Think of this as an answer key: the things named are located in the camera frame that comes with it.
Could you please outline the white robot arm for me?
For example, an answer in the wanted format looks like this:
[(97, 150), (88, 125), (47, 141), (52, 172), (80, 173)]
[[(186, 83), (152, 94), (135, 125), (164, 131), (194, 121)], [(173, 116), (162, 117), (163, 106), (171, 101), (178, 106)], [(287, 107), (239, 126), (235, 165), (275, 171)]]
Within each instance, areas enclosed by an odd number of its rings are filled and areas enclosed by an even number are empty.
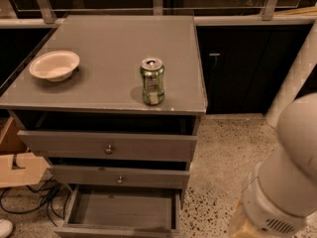
[(290, 238), (317, 211), (317, 94), (295, 99), (276, 125), (278, 148), (242, 183), (230, 238)]

